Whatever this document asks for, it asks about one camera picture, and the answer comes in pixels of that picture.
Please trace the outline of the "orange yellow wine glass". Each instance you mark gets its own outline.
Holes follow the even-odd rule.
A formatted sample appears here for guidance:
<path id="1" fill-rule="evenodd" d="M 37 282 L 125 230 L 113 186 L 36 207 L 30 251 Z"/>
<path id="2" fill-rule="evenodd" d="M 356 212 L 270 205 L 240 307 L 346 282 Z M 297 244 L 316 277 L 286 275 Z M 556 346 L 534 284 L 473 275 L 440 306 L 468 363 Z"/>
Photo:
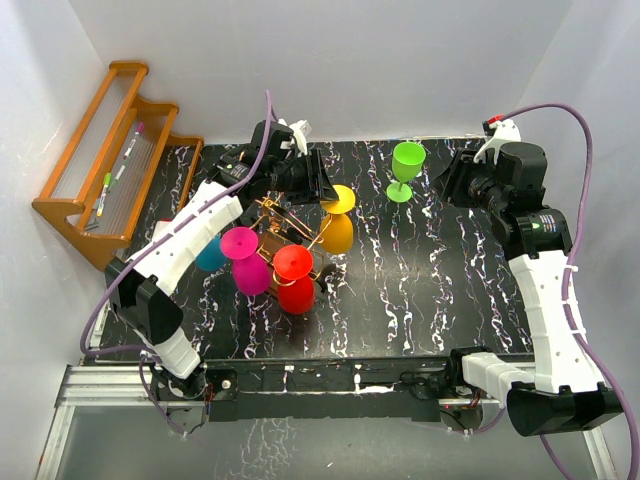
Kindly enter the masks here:
<path id="1" fill-rule="evenodd" d="M 353 245 L 354 230 L 348 213 L 354 209 L 356 197 L 353 190 L 345 185 L 335 185 L 337 200 L 320 202 L 326 212 L 320 225 L 321 247 L 329 254 L 340 255 Z"/>

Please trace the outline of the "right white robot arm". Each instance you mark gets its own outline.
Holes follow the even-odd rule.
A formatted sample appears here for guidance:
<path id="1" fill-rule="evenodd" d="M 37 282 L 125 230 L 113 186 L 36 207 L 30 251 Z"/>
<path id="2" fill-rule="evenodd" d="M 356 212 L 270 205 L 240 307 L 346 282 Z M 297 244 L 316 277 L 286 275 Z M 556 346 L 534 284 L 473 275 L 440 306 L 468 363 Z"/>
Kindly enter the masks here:
<path id="1" fill-rule="evenodd" d="M 591 430 L 623 407 L 578 343 L 577 322 L 565 315 L 575 303 L 562 284 L 572 240 L 564 215 L 543 203 L 545 152 L 514 141 L 494 152 L 496 160 L 476 161 L 476 151 L 458 149 L 433 184 L 448 204 L 489 215 L 524 302 L 535 370 L 525 372 L 483 346 L 454 349 L 447 388 L 460 397 L 480 389 L 497 399 L 525 437 Z"/>

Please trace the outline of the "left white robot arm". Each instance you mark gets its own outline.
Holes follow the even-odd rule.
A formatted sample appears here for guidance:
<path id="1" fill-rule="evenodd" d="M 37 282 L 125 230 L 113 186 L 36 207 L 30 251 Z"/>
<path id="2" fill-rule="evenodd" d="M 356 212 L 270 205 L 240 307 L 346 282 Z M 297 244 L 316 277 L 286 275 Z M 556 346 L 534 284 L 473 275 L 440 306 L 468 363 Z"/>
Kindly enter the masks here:
<path id="1" fill-rule="evenodd" d="M 182 310 L 171 296 L 185 271 L 225 227 L 270 192 L 293 204 L 334 201 L 338 192 L 318 149 L 307 144 L 305 120 L 261 121 L 249 143 L 229 150 L 210 168 L 192 199 L 153 243 L 105 271 L 114 314 L 127 323 L 172 376 L 182 397 L 206 387 L 201 359 L 182 329 Z"/>

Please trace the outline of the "green wine glass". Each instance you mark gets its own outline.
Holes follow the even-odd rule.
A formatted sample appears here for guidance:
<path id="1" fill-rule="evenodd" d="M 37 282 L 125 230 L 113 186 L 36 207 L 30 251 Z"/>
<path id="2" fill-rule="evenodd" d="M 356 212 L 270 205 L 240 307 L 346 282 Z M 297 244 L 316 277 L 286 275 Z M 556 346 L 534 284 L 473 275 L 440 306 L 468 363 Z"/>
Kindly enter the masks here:
<path id="1" fill-rule="evenodd" d="M 427 152 L 417 142 L 398 143 L 393 149 L 392 173 L 394 180 L 386 189 L 389 200 L 404 203 L 412 198 L 413 191 L 408 183 L 422 170 Z"/>

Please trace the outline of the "blue wine glass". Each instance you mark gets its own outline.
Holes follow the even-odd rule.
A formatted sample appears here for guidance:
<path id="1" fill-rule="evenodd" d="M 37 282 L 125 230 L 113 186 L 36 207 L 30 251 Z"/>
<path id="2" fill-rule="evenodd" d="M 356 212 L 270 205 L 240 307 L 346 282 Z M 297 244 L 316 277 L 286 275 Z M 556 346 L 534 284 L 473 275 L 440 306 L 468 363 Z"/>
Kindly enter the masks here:
<path id="1" fill-rule="evenodd" d="M 221 237 L 216 235 L 195 259 L 198 269 L 206 272 L 215 272 L 221 269 L 227 261 L 220 247 Z"/>

